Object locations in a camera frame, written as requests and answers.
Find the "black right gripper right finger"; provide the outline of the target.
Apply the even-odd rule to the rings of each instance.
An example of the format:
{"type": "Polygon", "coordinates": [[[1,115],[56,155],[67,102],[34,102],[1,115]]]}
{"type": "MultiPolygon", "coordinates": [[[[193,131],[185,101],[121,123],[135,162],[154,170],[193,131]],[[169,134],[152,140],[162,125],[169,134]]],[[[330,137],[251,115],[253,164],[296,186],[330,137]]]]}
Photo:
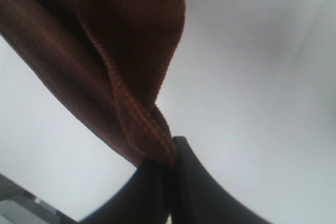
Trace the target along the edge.
{"type": "Polygon", "coordinates": [[[185,137],[176,136],[173,223],[268,223],[231,196],[205,169],[185,137]]]}

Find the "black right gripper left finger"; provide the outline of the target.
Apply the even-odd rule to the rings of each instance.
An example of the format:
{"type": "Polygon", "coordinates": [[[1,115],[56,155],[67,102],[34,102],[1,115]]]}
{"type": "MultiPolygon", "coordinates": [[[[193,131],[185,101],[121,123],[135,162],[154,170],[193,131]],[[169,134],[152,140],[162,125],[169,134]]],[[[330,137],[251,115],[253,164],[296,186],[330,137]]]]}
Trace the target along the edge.
{"type": "Polygon", "coordinates": [[[165,166],[145,160],[127,183],[80,223],[166,223],[165,166]]]}

